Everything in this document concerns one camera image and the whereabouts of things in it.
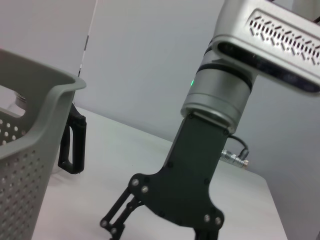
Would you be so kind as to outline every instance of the table surface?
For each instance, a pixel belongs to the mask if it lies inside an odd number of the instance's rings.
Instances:
[[[99,226],[136,173],[163,166],[171,142],[78,109],[86,116],[84,172],[64,171],[50,178],[32,240],[108,240]],[[210,187],[212,202],[223,211],[219,240],[287,240],[266,181],[249,171],[219,162]],[[194,231],[137,208],[125,222],[121,240],[193,240]]]

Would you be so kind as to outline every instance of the metal connector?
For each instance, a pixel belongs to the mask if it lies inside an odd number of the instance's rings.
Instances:
[[[222,150],[220,160],[239,168],[246,168],[249,164],[248,160],[241,160],[236,154],[226,149]]]

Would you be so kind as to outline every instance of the vent grille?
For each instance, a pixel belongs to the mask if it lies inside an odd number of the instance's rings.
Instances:
[[[272,19],[261,12],[256,12],[249,20],[249,31],[262,42],[270,43],[295,57],[308,61],[314,66],[320,65],[320,41],[305,33]]]

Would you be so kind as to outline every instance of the white wall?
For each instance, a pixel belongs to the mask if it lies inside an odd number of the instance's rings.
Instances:
[[[222,3],[99,0],[78,106],[173,140]],[[319,98],[259,77],[236,133],[250,146],[249,170],[268,182],[289,240],[320,231],[319,119]],[[227,148],[240,149],[231,140]]]
[[[0,47],[78,75],[96,0],[0,0]],[[0,107],[14,96],[0,87]]]

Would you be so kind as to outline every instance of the gray plastic basket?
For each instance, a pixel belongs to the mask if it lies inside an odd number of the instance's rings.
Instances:
[[[0,108],[0,240],[30,240],[75,90],[86,83],[0,50],[0,85],[27,102],[21,117]]]

